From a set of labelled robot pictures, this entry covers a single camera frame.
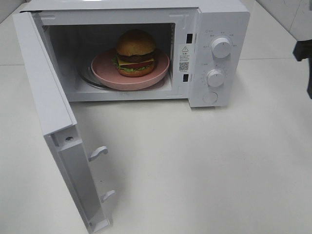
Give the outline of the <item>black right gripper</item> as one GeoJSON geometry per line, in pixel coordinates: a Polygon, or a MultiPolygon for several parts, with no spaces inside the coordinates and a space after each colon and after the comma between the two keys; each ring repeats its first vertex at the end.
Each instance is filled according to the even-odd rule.
{"type": "Polygon", "coordinates": [[[303,59],[308,60],[309,82],[307,93],[310,99],[312,99],[312,39],[297,41],[293,50],[293,55],[297,61],[302,61],[303,59]]]}

